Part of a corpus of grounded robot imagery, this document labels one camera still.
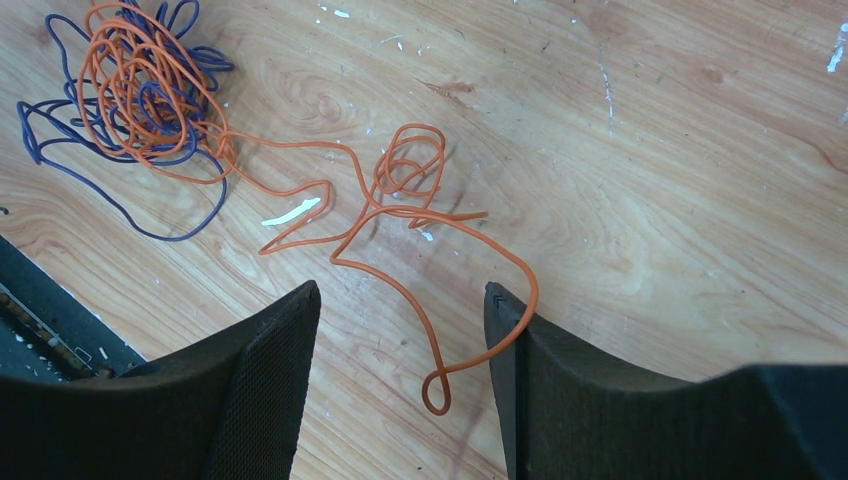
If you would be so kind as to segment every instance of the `coiled orange wire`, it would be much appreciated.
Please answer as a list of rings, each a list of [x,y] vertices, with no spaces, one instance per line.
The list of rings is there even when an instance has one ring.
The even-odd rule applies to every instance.
[[[259,250],[259,254],[268,255],[287,248],[341,240],[338,248],[336,248],[336,250],[330,255],[330,262],[332,264],[356,268],[385,281],[403,295],[418,314],[418,317],[421,319],[421,323],[424,325],[424,329],[427,333],[430,348],[433,351],[433,357],[435,358],[436,363],[435,370],[424,379],[421,389],[421,397],[424,405],[433,414],[444,415],[447,413],[451,404],[451,390],[448,381],[448,374],[471,368],[488,361],[511,345],[525,329],[535,313],[539,299],[539,285],[533,270],[527,265],[527,263],[488,236],[460,223],[464,220],[484,217],[486,216],[485,212],[447,214],[434,211],[429,208],[436,192],[439,190],[439,181],[441,180],[445,168],[446,140],[442,132],[435,127],[423,124],[408,124],[402,126],[395,133],[391,143],[386,149],[386,152],[377,162],[377,165],[374,168],[374,179],[371,186],[368,187],[359,158],[356,153],[346,145],[335,142],[272,142],[232,130],[227,122],[227,117],[224,114],[221,105],[215,101],[211,93],[207,90],[208,85],[206,79],[202,75],[196,75],[189,72],[177,59],[174,58],[174,56],[168,53],[165,48],[166,41],[168,41],[171,45],[176,45],[182,54],[182,57],[189,62],[194,72],[200,71],[200,69],[198,69],[191,60],[191,57],[187,54],[185,48],[173,35],[171,35],[164,25],[157,22],[153,17],[146,14],[141,9],[126,3],[104,3],[98,5],[94,0],[90,0],[90,3],[91,8],[85,16],[84,29],[91,37],[91,43],[85,55],[83,65],[80,70],[79,80],[76,83],[76,88],[78,98],[84,98],[83,80],[87,79],[91,82],[91,85],[97,89],[97,98],[101,104],[100,111],[105,112],[109,111],[113,107],[117,107],[118,113],[115,115],[115,118],[116,122],[121,122],[121,125],[117,126],[110,124],[109,122],[107,122],[106,125],[114,138],[121,139],[122,150],[115,151],[113,148],[110,151],[114,155],[128,153],[141,164],[159,174],[195,184],[209,185],[218,183],[231,173],[236,173],[259,190],[277,197],[287,197],[313,187],[322,188],[324,194],[322,196],[323,202],[321,206],[310,212],[308,215],[303,216],[299,221],[292,224],[282,233],[274,237]],[[127,22],[121,17],[104,17],[101,12],[104,9],[109,8],[133,10],[138,15],[146,18],[152,25],[157,27],[154,30],[155,33],[151,37],[136,25]],[[93,17],[97,17],[100,21],[100,24],[96,29],[92,26]],[[144,115],[134,110],[138,109],[139,106],[134,104],[132,100],[138,97],[138,89],[141,87],[142,81],[152,80],[156,80],[159,83],[163,92],[167,95],[167,99],[159,98],[155,100],[145,100],[147,104],[144,105],[144,108],[148,109],[148,111],[152,111],[156,109],[157,106],[169,104],[171,107],[170,111],[174,113],[171,114],[171,118],[166,118],[165,120],[177,120],[181,127],[179,132],[175,135],[169,136],[161,133],[161,131],[157,131],[156,128],[150,125]],[[186,83],[187,81],[193,83],[194,87],[200,91],[202,97],[209,100],[210,104],[214,107],[218,114],[220,124],[210,121],[195,121],[189,124],[189,121],[186,119],[186,113],[191,112],[195,107],[183,101],[182,97],[177,95],[174,91],[174,89],[186,91],[186,89],[190,87],[190,85]],[[99,136],[94,134],[95,132],[93,131],[88,115],[86,115],[86,112],[82,111],[82,103],[80,105],[80,117],[92,141],[96,142],[98,146],[105,149],[106,146],[101,143]],[[224,162],[226,167],[224,169],[224,173],[211,179],[193,178],[160,168],[149,160],[154,157],[167,157],[168,155],[179,152],[189,140],[187,133],[189,129],[195,129],[196,132],[203,134],[203,140],[200,141],[198,148],[206,150],[212,156]],[[430,135],[414,135],[402,139],[401,135],[411,129],[430,132],[434,134],[438,140]],[[243,138],[262,145],[277,148],[321,147],[345,152],[353,161],[357,180],[359,181],[359,186],[365,197],[365,203],[362,206],[362,210],[356,222],[347,231],[338,235],[282,243],[286,237],[324,212],[331,200],[330,182],[328,180],[315,180],[291,190],[271,189],[253,177],[247,175],[239,168],[236,161],[236,150],[232,142],[233,138]],[[394,158],[400,147],[413,142],[429,143],[436,149],[436,154],[432,159],[430,159],[430,161],[423,165],[407,158]],[[169,144],[174,146],[168,151],[156,151],[152,148],[157,145],[161,146]],[[412,167],[414,171],[400,180],[395,179],[392,176],[393,171],[402,166]],[[435,177],[433,185],[429,190],[422,192],[413,188],[408,188],[408,184],[410,182],[418,177],[424,177],[433,167],[436,169]],[[375,193],[378,190],[383,195],[402,193],[410,197],[423,198],[424,202],[422,206],[383,205],[377,198],[375,198]],[[530,284],[530,297],[527,301],[527,310],[524,312],[524,315],[521,317],[512,332],[495,347],[481,355],[457,364],[445,365],[433,326],[430,324],[430,320],[427,317],[427,313],[424,311],[424,308],[412,295],[412,293],[406,287],[401,285],[400,282],[371,265],[340,258],[341,254],[345,251],[348,245],[350,245],[351,241],[353,241],[362,228],[375,217],[382,214],[409,219],[409,228],[418,228],[433,222],[446,224],[483,241],[489,245],[489,247],[493,248],[506,259],[517,265],[527,276],[527,281]],[[442,407],[436,407],[430,400],[430,384],[436,378],[440,379],[442,385],[444,395],[444,404]]]

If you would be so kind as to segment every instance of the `wooden table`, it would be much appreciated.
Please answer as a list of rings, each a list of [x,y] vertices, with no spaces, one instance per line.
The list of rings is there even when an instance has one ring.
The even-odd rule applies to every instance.
[[[420,400],[426,336],[394,290],[329,265],[334,245],[256,255],[276,233],[260,222],[309,194],[290,203],[236,181],[205,231],[168,244],[33,164],[13,105],[62,95],[43,19],[81,21],[75,3],[0,7],[0,233],[148,359],[314,278],[324,310],[294,477],[504,478],[485,366],[454,375],[453,408],[434,417]],[[252,134],[341,140],[370,171],[400,125],[441,128],[450,159],[434,206],[490,212],[475,226],[535,269],[541,314],[698,380],[753,361],[848,360],[848,65],[835,63],[846,12],[844,0],[206,0],[185,43],[235,61],[217,98]],[[72,42],[72,70],[84,48]],[[239,145],[273,185],[335,182],[333,212],[303,236],[355,217],[342,157]],[[159,233],[185,231],[218,194],[79,147],[50,154]],[[527,286],[483,244],[430,233],[383,220],[350,256],[410,287],[446,359],[464,360],[485,346],[486,281]]]

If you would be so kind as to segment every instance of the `wood grain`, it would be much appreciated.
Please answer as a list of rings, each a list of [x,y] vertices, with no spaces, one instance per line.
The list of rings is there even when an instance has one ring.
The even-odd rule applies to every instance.
[[[426,337],[390,287],[330,266],[332,246],[256,256],[275,233],[260,222],[306,194],[290,205],[236,182],[202,234],[165,244],[30,161],[12,105],[61,96],[43,19],[80,20],[83,3],[0,7],[0,233],[151,359],[313,278],[325,307],[293,475],[504,478],[487,368],[455,375],[453,409],[433,417],[420,401]],[[754,361],[845,362],[848,65],[826,67],[848,2],[702,3],[206,0],[186,43],[236,62],[218,98],[248,133],[338,139],[370,170],[400,125],[443,129],[437,207],[488,210],[479,228],[535,268],[540,313],[610,353],[687,380]],[[72,63],[84,48],[73,42]],[[240,148],[274,185],[335,182],[333,212],[303,235],[342,231],[358,211],[343,158]],[[185,231],[218,192],[79,148],[51,154],[160,233]],[[527,287],[484,245],[432,234],[385,220],[350,255],[409,286],[447,360],[463,360],[485,346],[486,281]]]

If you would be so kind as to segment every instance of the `wire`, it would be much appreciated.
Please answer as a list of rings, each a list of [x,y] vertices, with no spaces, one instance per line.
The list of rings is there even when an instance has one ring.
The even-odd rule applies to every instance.
[[[32,113],[45,116],[66,135],[67,138],[57,139],[53,143],[81,143],[112,161],[137,162],[161,175],[193,184],[222,183],[224,185],[222,198],[226,192],[226,178],[233,173],[260,191],[277,197],[288,197],[306,189],[321,188],[323,190],[321,205],[271,239],[259,249],[259,254],[269,255],[293,247],[340,241],[339,246],[330,255],[332,264],[369,273],[388,283],[406,298],[424,326],[435,359],[436,368],[425,377],[421,390],[424,405],[435,415],[444,415],[450,409],[449,374],[488,361],[509,347],[524,331],[535,313],[539,300],[539,284],[533,270],[526,262],[487,235],[461,223],[482,218],[486,216],[485,212],[448,214],[430,209],[439,190],[446,162],[447,142],[441,131],[433,126],[417,123],[400,127],[385,153],[377,161],[369,186],[359,158],[350,147],[344,144],[323,141],[273,142],[230,128],[223,109],[213,98],[212,94],[217,89],[218,82],[214,80],[212,74],[231,70],[232,64],[226,62],[220,52],[210,47],[186,49],[178,41],[197,19],[197,0],[181,1],[167,22],[165,21],[167,5],[164,3],[155,16],[150,16],[143,12],[134,0],[99,5],[94,0],[90,2],[91,9],[85,15],[83,27],[76,27],[77,32],[89,41],[88,51],[76,79],[72,79],[68,74],[67,58],[62,48],[63,69],[66,73],[65,91],[68,96],[68,100],[62,102],[69,102],[63,105],[76,105],[80,117],[77,119],[79,121],[72,122],[72,125],[82,127],[88,133],[90,140],[83,139],[70,126],[55,120],[51,109],[58,108],[55,106],[58,103],[42,102],[35,106],[27,106],[23,110],[25,115],[22,115],[22,118]],[[172,34],[170,29],[173,27],[179,9],[189,3],[195,7],[190,21],[177,34]],[[118,13],[105,16],[103,11],[106,9],[118,9]],[[93,25],[94,18],[99,21],[96,28]],[[58,42],[52,30],[51,35]],[[96,93],[94,96],[86,97],[84,95],[86,89],[94,90]],[[41,112],[40,109],[46,105],[49,105],[47,112]],[[20,113],[22,111],[20,104],[18,108]],[[207,115],[210,108],[212,115]],[[217,123],[210,120],[211,118],[217,119]],[[405,136],[408,132],[412,132],[411,136]],[[365,197],[362,210],[354,224],[337,235],[284,242],[293,232],[322,215],[331,204],[331,183],[322,179],[290,190],[269,188],[247,175],[238,166],[236,148],[233,145],[233,140],[236,138],[283,149],[326,148],[346,153],[351,158],[357,181]],[[36,162],[48,162],[40,152],[50,144],[49,142],[51,141],[37,143],[31,128],[24,128],[24,143],[36,158]],[[399,154],[401,148],[413,143],[432,146],[435,150],[433,157],[423,164],[401,157]],[[175,164],[174,162],[184,162],[195,153],[211,160],[218,167],[218,175],[207,179],[195,178],[169,169]],[[179,156],[178,160],[168,160],[173,156]],[[70,173],[68,169],[55,162],[51,164]],[[393,174],[400,167],[412,168],[412,172],[398,179]],[[107,201],[124,213],[137,230],[141,231],[123,207],[111,200],[102,189],[77,174],[71,174],[101,193]],[[418,183],[431,174],[434,175],[433,182],[428,190],[421,191],[412,185],[413,182]],[[423,199],[422,205],[383,205],[379,200],[385,195],[396,193]],[[217,213],[222,201],[216,205],[213,215],[210,215],[205,223],[208,223],[214,213]],[[530,284],[530,296],[527,309],[512,332],[485,353],[464,362],[446,365],[427,313],[412,292],[387,273],[371,265],[341,258],[362,228],[380,215],[409,219],[408,227],[411,229],[431,223],[445,224],[484,242],[518,266]],[[440,380],[443,390],[444,403],[441,407],[434,405],[430,399],[430,385],[436,378]]]

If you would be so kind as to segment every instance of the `wooden surface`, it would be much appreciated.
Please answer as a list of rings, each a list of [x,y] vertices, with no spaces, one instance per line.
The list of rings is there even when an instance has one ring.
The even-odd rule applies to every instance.
[[[330,245],[255,255],[275,232],[260,222],[309,195],[290,205],[236,182],[202,234],[157,243],[32,163],[13,105],[61,96],[43,18],[81,20],[87,2],[75,3],[0,7],[0,204],[10,211],[0,233],[148,358],[314,278],[324,311],[293,475],[503,478],[487,367],[454,375],[453,409],[433,417],[420,400],[429,347],[399,295],[330,266]],[[488,210],[479,228],[535,268],[540,313],[637,365],[698,380],[751,361],[848,360],[848,175],[838,170],[848,169],[848,65],[827,71],[848,2],[320,5],[203,2],[186,43],[236,62],[218,95],[235,128],[338,139],[370,170],[401,124],[438,126],[451,156],[436,206]],[[73,42],[72,62],[83,48]],[[81,148],[52,154],[160,233],[185,231],[218,192]],[[303,235],[344,230],[361,205],[351,166],[329,152],[242,143],[241,156],[274,185],[336,182],[333,213]],[[411,287],[446,359],[463,360],[485,346],[486,281],[527,287],[484,245],[431,233],[432,243],[384,220],[350,255]]]

